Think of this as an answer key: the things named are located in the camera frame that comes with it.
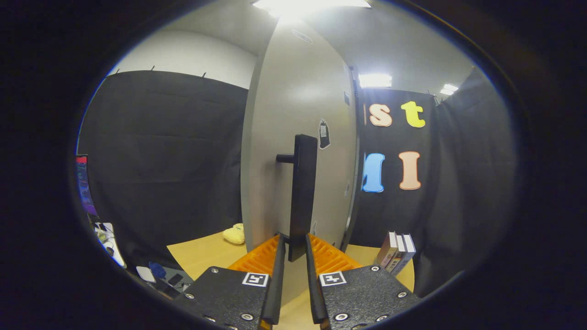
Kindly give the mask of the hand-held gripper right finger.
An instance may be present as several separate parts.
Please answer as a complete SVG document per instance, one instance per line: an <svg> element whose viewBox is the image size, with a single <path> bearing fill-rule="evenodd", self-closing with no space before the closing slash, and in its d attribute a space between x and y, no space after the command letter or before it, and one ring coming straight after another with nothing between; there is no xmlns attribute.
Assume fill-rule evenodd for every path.
<svg viewBox="0 0 587 330"><path fill-rule="evenodd" d="M407 313L420 299L377 264L361 265L307 234L310 306L322 330L376 330Z"/></svg>

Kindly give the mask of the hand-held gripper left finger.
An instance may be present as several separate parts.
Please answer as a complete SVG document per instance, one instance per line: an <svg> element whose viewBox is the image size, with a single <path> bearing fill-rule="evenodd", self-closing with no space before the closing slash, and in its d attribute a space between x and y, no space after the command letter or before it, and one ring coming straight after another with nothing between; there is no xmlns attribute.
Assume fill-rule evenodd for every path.
<svg viewBox="0 0 587 330"><path fill-rule="evenodd" d="M270 330L279 322L287 237L277 234L233 265L209 267L183 294L183 312L223 330Z"/></svg>

